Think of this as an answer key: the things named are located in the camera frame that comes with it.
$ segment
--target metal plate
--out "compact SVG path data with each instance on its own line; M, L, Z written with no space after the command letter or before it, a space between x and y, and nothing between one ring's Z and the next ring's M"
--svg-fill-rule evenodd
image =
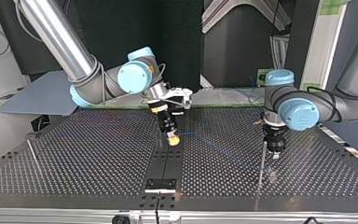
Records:
M268 155L258 187L263 141L259 108L194 109L165 178L180 178L174 208L186 211L358 212L358 160L318 129L286 135L279 160Z
M155 177L147 170L158 140L147 111L80 111L33 141L37 160L26 149L0 167L0 199L18 200L5 206L154 208L144 186Z
M193 109L167 147L146 111L80 111L0 160L0 207L358 213L358 160L318 129L289 132L258 187L260 108ZM175 194L144 194L147 179Z

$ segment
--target white cable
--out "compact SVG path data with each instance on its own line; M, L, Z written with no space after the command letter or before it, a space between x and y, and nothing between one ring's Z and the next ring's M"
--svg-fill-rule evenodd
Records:
M163 75L164 72L165 72L165 67L166 67L166 64L165 64L165 63L162 63L162 64L160 64L160 65L158 66L159 75L158 75L158 77L156 77L156 78L154 79L154 81L152 82L152 84L150 84L150 86L154 86L154 85L159 81L159 79L162 77L162 75Z
M20 26L22 27L22 30L25 31L25 33L27 33L30 37L32 37L34 40L37 40L39 42L42 42L42 40L36 36L34 36L24 25L24 23L22 22L22 18L21 18L21 0L18 1L14 1L15 5L16 5L16 15L17 15L17 20L20 23Z

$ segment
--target silver robot arm segment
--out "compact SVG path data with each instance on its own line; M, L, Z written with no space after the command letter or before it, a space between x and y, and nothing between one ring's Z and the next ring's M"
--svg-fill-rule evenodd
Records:
M282 136L286 125L289 129L304 131L318 122L358 120L358 43L334 91L317 88L300 91L293 83L294 74L288 70L274 70L266 75L266 137Z
M127 93L145 92L170 145L179 143L177 125L166 101L183 96L183 106L189 109L192 91L167 88L151 48L138 49L128 55L128 63L104 71L55 0L14 1L73 83L70 92L77 105L90 107Z

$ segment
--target metal bracket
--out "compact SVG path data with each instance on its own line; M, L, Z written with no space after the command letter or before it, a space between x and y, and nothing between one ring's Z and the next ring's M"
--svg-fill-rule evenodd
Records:
M145 193L175 193L175 179L148 179Z
M208 33L231 9L240 5L255 7L273 23L277 4L278 0L213 0L202 15L202 32L205 34ZM282 31L290 22L291 20L282 6L278 6L275 27Z

